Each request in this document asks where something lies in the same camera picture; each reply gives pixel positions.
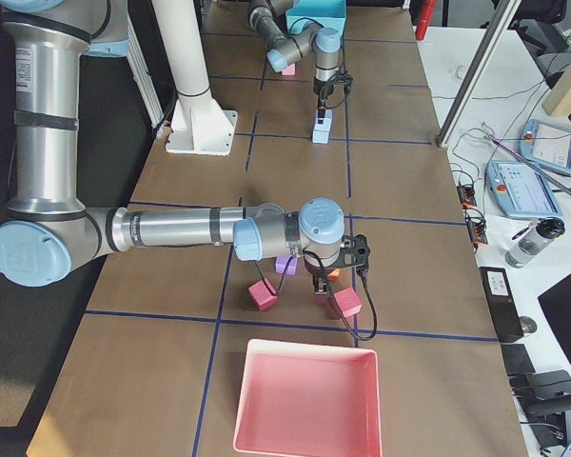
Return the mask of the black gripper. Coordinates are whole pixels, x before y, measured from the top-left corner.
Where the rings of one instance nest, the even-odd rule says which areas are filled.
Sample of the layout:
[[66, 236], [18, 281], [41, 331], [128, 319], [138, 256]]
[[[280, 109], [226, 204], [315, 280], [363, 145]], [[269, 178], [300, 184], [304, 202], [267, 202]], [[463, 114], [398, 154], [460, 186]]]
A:
[[[317, 112], [316, 112], [316, 124], [323, 125], [326, 119], [327, 109], [336, 109], [344, 101], [347, 100], [348, 95], [352, 90], [353, 77], [346, 71], [337, 71], [332, 76], [330, 76], [326, 81], [320, 81], [317, 78], [314, 79], [314, 93], [318, 97], [317, 101]], [[334, 90], [338, 87], [343, 87], [344, 96], [343, 99], [336, 105], [330, 106], [328, 104], [328, 98], [333, 94]]]
[[305, 268], [312, 275], [314, 301], [328, 302], [327, 276], [339, 268], [355, 268], [363, 282], [369, 272], [370, 247], [363, 234], [344, 235], [340, 242], [329, 245], [310, 243], [303, 251]]

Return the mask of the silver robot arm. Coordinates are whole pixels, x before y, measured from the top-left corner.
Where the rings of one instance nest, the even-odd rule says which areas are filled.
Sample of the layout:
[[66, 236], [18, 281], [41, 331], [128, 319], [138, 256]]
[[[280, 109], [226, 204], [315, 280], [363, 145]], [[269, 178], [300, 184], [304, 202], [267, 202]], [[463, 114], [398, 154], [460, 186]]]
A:
[[[95, 52], [99, 45], [126, 38], [127, 10], [124, 1], [12, 1], [7, 9], [0, 2], [0, 19], [11, 14], [18, 29], [42, 34], [41, 43], [25, 43], [26, 49], [56, 50], [56, 44], [50, 42], [51, 37], [56, 37], [60, 43], [83, 44]], [[83, 92], [86, 96], [82, 151], [78, 157], [71, 147], [49, 153], [69, 161], [70, 168], [59, 175], [45, 163], [47, 155], [39, 152], [31, 156], [33, 161], [25, 169], [12, 172], [13, 163], [28, 157], [7, 156], [7, 143], [15, 134], [15, 129], [7, 124], [7, 114], [19, 97], [29, 94], [19, 84], [29, 78], [30, 61], [13, 56], [13, 50], [0, 26], [0, 186], [6, 186], [7, 193], [12, 194], [13, 180], [25, 181], [33, 169], [38, 169], [35, 178], [39, 185], [67, 183], [74, 195], [82, 195], [91, 206], [125, 202], [139, 176], [149, 143], [142, 133], [141, 101], [130, 79], [131, 72], [120, 61], [103, 64], [82, 54], [64, 67], [52, 66], [53, 75], [69, 75], [69, 84], [66, 88], [46, 89], [42, 98], [59, 96], [69, 103], [69, 109], [77, 111], [78, 94]]]
[[310, 53], [315, 55], [313, 91], [317, 95], [316, 125], [325, 126], [333, 108], [328, 98], [341, 86], [351, 92], [352, 77], [343, 69], [345, 1], [252, 1], [248, 22], [266, 42], [266, 59], [283, 72]]

